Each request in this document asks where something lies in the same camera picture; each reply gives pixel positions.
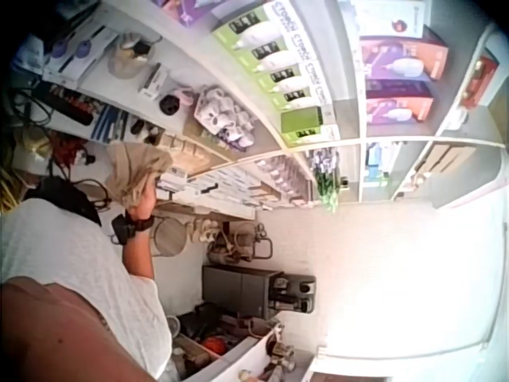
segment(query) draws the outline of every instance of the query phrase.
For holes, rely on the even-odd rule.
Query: white wall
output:
[[[345,205],[336,215],[322,209],[263,213],[275,255],[250,266],[318,278],[315,312],[282,314],[285,341],[300,349],[326,345],[338,356],[407,357],[470,345],[485,335],[495,313],[507,211],[502,196],[441,211],[407,202]],[[400,378],[392,376],[465,380],[476,359],[477,349],[469,350],[441,357],[441,368],[425,366],[427,374],[410,377],[403,364],[393,369]],[[357,375],[371,365],[359,362]]]

